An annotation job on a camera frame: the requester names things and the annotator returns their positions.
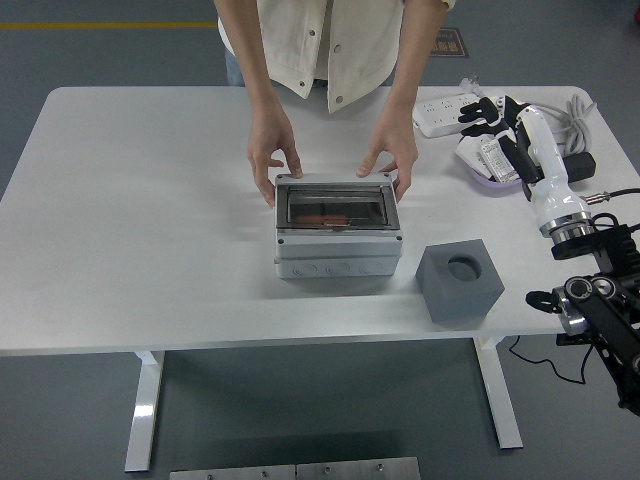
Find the person's left hand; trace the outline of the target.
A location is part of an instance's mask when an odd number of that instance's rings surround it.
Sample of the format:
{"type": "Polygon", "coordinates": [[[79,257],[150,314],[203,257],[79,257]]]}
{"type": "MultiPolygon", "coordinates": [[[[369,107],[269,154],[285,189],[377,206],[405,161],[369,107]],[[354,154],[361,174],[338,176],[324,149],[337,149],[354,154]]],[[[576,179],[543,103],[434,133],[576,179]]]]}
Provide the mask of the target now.
{"type": "Polygon", "coordinates": [[[395,198],[400,202],[411,186],[412,169],[418,159],[410,110],[384,109],[376,121],[368,151],[357,170],[357,176],[363,178],[372,173],[382,153],[388,153],[392,157],[381,172],[397,173],[393,188],[395,198]]]}

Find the person's right hand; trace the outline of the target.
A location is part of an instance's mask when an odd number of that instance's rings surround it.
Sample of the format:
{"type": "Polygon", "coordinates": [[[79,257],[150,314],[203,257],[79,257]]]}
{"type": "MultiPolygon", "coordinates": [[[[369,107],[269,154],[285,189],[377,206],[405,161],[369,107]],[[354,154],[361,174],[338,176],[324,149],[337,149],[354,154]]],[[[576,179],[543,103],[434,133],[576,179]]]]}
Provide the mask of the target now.
{"type": "Polygon", "coordinates": [[[252,115],[247,158],[256,187],[266,204],[273,208],[275,186],[269,178],[269,169],[287,166],[294,178],[303,176],[293,128],[282,110],[256,111],[252,115]]]}

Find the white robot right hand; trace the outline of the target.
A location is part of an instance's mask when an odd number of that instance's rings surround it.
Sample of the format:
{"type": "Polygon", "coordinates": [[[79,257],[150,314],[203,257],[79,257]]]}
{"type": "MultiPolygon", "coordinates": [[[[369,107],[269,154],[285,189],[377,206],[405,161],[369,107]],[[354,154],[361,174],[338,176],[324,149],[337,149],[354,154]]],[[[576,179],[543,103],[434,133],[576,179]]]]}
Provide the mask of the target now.
{"type": "Polygon", "coordinates": [[[542,112],[509,96],[482,97],[460,109],[468,137],[489,135],[530,192],[536,225],[560,243],[594,231],[587,203],[569,187],[564,161],[542,112]]]}

